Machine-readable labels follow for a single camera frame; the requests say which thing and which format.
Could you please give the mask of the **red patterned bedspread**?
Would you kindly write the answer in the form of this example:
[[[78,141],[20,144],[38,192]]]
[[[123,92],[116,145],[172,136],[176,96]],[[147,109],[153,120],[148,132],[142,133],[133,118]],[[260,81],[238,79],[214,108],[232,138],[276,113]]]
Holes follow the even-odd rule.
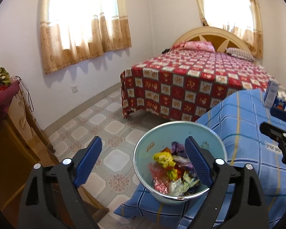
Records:
[[[264,92],[271,76],[225,53],[175,49],[127,68],[120,79],[125,118],[145,110],[194,122],[235,92]]]

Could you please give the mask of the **clear green plastic bag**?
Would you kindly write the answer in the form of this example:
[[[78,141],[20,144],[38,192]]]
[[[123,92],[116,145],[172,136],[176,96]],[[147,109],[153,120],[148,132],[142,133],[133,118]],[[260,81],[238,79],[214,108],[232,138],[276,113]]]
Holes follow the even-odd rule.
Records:
[[[188,172],[185,172],[181,178],[170,182],[168,194],[170,196],[187,195],[189,191],[196,189],[196,186],[199,185],[199,182],[200,180],[196,174],[193,177]]]

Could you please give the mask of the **blue plaid table cloth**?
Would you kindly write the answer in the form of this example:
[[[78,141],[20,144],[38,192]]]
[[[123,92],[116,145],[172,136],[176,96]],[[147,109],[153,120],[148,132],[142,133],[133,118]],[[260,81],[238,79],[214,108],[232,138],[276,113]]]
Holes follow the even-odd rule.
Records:
[[[282,155],[266,149],[265,143],[277,143],[259,131],[262,122],[271,123],[286,131],[286,122],[270,115],[262,105],[264,92],[242,90],[233,93],[198,123],[219,135],[227,151],[227,162],[235,166],[247,163],[254,167],[268,206],[269,228],[273,228],[286,211],[286,165]],[[162,205],[143,185],[121,204],[114,213],[126,219],[145,217],[168,228],[186,228],[202,205],[204,198],[182,205]]]

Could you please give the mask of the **striped pillow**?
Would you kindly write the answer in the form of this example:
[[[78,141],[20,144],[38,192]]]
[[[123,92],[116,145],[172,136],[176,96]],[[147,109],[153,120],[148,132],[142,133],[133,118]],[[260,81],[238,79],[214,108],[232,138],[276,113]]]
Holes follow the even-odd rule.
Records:
[[[239,48],[227,48],[226,53],[242,60],[247,60],[250,62],[255,61],[255,58],[251,52],[247,52]]]

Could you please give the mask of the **purple wrapper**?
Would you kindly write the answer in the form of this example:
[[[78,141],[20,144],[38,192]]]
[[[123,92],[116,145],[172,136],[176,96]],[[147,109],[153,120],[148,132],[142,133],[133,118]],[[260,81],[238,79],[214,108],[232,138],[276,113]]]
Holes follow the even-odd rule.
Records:
[[[185,169],[190,172],[195,170],[187,156],[184,145],[178,142],[172,142],[171,155],[179,168]]]

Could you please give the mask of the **cream wooden headboard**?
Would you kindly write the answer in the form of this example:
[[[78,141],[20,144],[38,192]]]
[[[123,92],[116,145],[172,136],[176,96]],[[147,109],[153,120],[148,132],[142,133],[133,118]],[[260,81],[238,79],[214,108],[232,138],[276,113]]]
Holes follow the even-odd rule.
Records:
[[[236,35],[210,26],[202,26],[186,32],[173,45],[183,41],[208,41],[213,44],[217,52],[225,52],[227,48],[238,48],[246,52],[251,52],[247,44]]]

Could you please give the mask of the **wooden dresser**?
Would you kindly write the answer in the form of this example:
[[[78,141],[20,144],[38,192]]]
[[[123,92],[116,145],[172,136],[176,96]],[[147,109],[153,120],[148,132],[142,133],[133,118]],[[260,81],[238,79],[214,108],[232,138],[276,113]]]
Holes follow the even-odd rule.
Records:
[[[0,228],[18,228],[19,206],[26,182],[39,158],[17,132],[8,113],[0,116]],[[83,200],[90,212],[89,204]],[[108,212],[96,203],[97,212],[92,214],[96,223]]]

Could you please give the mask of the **left window beige curtain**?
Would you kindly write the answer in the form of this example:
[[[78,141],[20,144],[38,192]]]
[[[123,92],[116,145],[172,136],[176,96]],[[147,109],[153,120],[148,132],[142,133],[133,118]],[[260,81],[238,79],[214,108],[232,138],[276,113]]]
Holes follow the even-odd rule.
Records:
[[[42,0],[45,74],[132,46],[125,0]]]

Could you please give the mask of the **pink pillow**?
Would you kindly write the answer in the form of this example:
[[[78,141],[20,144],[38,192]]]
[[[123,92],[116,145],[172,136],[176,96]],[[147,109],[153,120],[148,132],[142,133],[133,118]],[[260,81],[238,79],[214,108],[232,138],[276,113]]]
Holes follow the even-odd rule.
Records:
[[[182,46],[182,49],[189,51],[206,51],[210,53],[215,52],[213,44],[209,41],[188,41]]]

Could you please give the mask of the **yellow flowered wrapper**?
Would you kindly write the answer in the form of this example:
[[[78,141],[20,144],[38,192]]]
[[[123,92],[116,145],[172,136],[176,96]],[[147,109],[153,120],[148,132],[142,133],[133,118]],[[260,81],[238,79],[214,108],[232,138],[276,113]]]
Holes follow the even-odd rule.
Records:
[[[178,179],[178,170],[175,168],[176,162],[170,152],[157,152],[153,155],[153,160],[160,165],[161,170],[170,180],[176,181]]]

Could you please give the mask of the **white label tag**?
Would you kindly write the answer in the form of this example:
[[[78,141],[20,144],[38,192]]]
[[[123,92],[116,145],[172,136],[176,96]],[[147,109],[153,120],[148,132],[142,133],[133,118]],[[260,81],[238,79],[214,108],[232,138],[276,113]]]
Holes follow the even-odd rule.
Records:
[[[269,142],[265,143],[266,149],[277,154],[277,155],[282,155],[282,151],[279,149],[279,147],[275,144],[271,144]]]

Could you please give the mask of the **clear pink plastic wrapper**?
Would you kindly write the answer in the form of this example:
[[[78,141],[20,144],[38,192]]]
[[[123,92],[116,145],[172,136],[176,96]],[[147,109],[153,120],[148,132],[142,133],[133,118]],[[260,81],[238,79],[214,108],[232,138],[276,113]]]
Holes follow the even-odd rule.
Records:
[[[148,164],[148,168],[153,179],[153,188],[162,194],[168,194],[170,181],[166,170],[156,162]]]

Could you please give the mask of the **blue white milk carton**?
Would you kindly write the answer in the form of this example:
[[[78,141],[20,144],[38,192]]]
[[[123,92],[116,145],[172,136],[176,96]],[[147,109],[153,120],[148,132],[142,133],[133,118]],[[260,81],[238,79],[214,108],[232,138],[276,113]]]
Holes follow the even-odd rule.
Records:
[[[284,91],[277,92],[273,107],[281,110],[284,110],[286,108],[286,93]]]

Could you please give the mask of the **grey white carton box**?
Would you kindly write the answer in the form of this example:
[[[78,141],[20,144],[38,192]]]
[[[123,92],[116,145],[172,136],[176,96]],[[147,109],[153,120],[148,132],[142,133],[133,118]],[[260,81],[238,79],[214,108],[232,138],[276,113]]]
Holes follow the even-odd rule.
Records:
[[[270,79],[268,81],[268,86],[264,94],[264,107],[271,108],[275,102],[277,92],[279,91],[280,84],[275,79]]]

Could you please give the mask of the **wall socket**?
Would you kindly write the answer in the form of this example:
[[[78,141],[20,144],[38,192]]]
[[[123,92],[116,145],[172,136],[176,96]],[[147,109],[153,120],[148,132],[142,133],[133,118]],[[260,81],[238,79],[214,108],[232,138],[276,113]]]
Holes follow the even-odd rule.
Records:
[[[78,86],[77,85],[72,86],[71,89],[72,89],[72,93],[78,92]]]

